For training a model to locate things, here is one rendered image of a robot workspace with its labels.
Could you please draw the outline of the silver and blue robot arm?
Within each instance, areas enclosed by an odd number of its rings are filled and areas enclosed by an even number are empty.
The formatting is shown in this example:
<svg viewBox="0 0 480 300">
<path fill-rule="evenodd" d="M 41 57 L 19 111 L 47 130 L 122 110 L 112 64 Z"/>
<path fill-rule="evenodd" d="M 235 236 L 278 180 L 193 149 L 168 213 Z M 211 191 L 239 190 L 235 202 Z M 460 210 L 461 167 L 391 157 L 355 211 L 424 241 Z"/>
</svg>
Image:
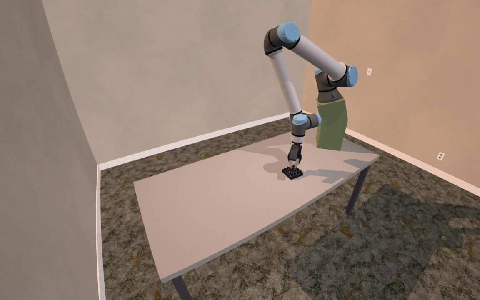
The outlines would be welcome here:
<svg viewBox="0 0 480 300">
<path fill-rule="evenodd" d="M 337 62 L 301 35 L 297 25 L 292 22 L 282 23 L 268 31 L 264 39 L 265 55 L 272 62 L 290 112 L 288 119 L 292 123 L 291 140 L 301 143 L 305 140 L 305 131 L 319 127 L 322 119 L 317 113 L 303 113 L 282 54 L 283 46 L 318 68 L 315 70 L 315 79 L 319 92 L 318 102 L 321 104 L 331 103 L 341 98 L 337 87 L 354 87 L 358 82 L 358 69 L 355 66 L 346 66 L 343 62 Z"/>
</svg>

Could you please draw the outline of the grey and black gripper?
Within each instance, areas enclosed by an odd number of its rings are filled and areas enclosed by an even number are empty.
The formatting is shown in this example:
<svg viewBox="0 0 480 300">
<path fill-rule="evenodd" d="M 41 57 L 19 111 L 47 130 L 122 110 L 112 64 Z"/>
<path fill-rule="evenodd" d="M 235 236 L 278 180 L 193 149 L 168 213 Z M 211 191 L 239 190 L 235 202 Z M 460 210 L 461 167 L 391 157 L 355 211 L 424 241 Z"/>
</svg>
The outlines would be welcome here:
<svg viewBox="0 0 480 300">
<path fill-rule="evenodd" d="M 301 142 L 301 143 L 292 142 L 292 143 L 293 143 L 293 144 L 296 144 L 296 145 L 299 145 L 299 151 L 298 151 L 297 159 L 296 159 L 296 163 L 295 163 L 295 169 L 296 169 L 296 167 L 299 165 L 299 163 L 301 162 L 301 159 L 302 159 L 302 155 L 301 155 L 302 146 L 300 145 L 300 144 L 302 144 L 302 142 Z M 288 158 L 289 158 L 289 156 L 290 156 L 290 152 L 288 152 Z M 292 169 L 292 161 L 289 161 L 289 160 L 288 160 L 288 162 L 289 162 L 290 167 L 291 167 L 291 169 Z"/>
</svg>

